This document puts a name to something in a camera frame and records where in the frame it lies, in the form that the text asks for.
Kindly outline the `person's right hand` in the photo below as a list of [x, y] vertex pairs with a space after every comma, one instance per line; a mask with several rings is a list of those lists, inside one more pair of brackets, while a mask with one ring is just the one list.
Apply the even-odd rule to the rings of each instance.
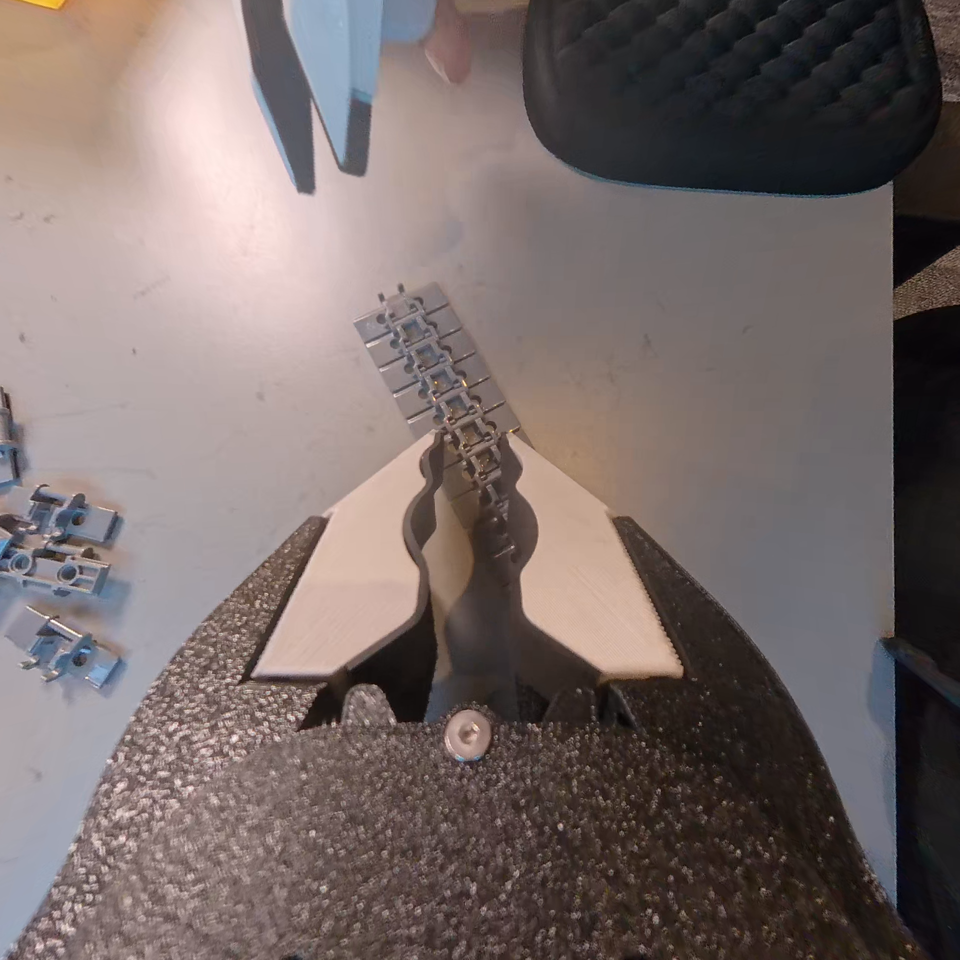
[[472, 68], [472, 47], [467, 18], [454, 1], [437, 1], [433, 27], [422, 42], [427, 62], [452, 86], [461, 85]]

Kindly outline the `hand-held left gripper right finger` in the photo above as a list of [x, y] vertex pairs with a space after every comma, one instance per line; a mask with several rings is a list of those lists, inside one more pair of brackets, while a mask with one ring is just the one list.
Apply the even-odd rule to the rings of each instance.
[[519, 438], [510, 517], [530, 547], [518, 572], [523, 618], [599, 680], [680, 679], [685, 667], [607, 505]]

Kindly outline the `pile of grey track links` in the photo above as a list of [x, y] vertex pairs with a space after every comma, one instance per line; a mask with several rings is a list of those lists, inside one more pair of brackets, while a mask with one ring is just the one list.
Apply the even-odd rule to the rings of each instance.
[[[83, 492], [25, 485], [22, 452], [11, 397], [2, 389], [2, 583], [51, 598], [98, 598], [112, 573], [98, 548], [112, 544], [118, 512], [94, 504]], [[70, 677], [102, 690], [122, 666], [114, 646], [31, 604], [12, 619], [6, 637], [22, 652], [20, 668], [37, 671], [44, 683]]]

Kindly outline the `grey desk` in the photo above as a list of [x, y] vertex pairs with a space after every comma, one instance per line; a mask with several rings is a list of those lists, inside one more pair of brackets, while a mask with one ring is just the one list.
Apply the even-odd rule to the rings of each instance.
[[2, 638], [2, 951], [144, 692], [310, 515], [408, 444], [353, 320], [438, 282], [536, 450], [635, 518], [772, 663], [895, 890], [891, 190], [576, 174], [534, 137], [522, 18], [473, 70], [381, 62], [366, 176], [299, 195], [234, 2], [2, 2], [2, 385], [26, 473], [124, 520], [116, 688]]

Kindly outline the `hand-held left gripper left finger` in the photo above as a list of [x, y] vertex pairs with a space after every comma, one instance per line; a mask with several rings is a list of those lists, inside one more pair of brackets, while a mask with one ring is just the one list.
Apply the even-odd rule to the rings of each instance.
[[415, 440], [324, 515], [326, 524], [251, 678], [321, 680], [353, 669], [426, 610], [441, 435]]

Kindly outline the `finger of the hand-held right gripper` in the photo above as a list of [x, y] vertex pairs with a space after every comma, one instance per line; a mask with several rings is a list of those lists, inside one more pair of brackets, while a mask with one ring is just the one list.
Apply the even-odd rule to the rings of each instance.
[[243, 1], [254, 92], [299, 194], [316, 189], [312, 101], [282, 1]]
[[287, 26], [339, 170], [367, 172], [382, 1], [291, 1]]

